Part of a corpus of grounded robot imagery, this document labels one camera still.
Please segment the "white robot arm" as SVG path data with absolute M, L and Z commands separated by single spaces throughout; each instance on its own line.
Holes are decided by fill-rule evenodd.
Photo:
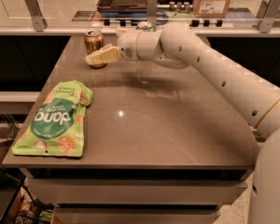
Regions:
M 184 22 L 158 32 L 117 30 L 117 44 L 86 56 L 89 64 L 151 61 L 193 66 L 265 139 L 255 166 L 248 224 L 280 224 L 280 88 L 206 45 Z

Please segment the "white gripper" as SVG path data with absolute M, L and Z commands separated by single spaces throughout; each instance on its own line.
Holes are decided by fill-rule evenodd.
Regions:
M 101 63 L 117 62 L 122 56 L 127 61 L 139 61 L 137 54 L 137 38 L 139 31 L 128 31 L 125 28 L 118 28 L 116 36 L 118 37 L 118 47 L 107 44 L 87 55 L 85 61 L 89 65 L 99 65 Z

